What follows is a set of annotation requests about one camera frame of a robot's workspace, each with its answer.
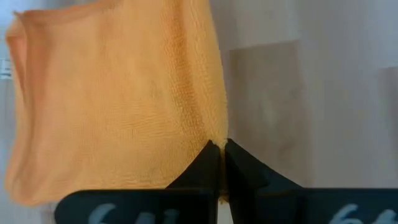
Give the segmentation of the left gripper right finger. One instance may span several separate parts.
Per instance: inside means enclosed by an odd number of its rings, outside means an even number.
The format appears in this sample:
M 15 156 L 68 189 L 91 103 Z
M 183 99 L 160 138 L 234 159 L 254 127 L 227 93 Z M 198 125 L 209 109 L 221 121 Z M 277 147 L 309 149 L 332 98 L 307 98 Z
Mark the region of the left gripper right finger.
M 305 188 L 232 139 L 225 159 L 234 224 L 398 224 L 398 189 Z

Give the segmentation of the orange microfiber towel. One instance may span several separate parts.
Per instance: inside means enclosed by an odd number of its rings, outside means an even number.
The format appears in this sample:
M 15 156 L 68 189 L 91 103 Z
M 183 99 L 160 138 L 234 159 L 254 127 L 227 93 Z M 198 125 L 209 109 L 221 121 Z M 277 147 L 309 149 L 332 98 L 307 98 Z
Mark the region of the orange microfiber towel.
M 163 189 L 228 113 L 209 0 L 97 0 L 16 14 L 16 139 L 6 190 L 27 206 L 80 190 Z

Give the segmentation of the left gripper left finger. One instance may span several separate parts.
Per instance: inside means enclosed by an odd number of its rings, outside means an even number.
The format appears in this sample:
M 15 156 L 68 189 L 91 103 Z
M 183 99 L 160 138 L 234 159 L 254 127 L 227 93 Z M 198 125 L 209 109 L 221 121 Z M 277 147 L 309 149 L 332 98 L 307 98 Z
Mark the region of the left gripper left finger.
M 82 190 L 55 209 L 56 224 L 216 224 L 220 150 L 209 141 L 165 189 Z

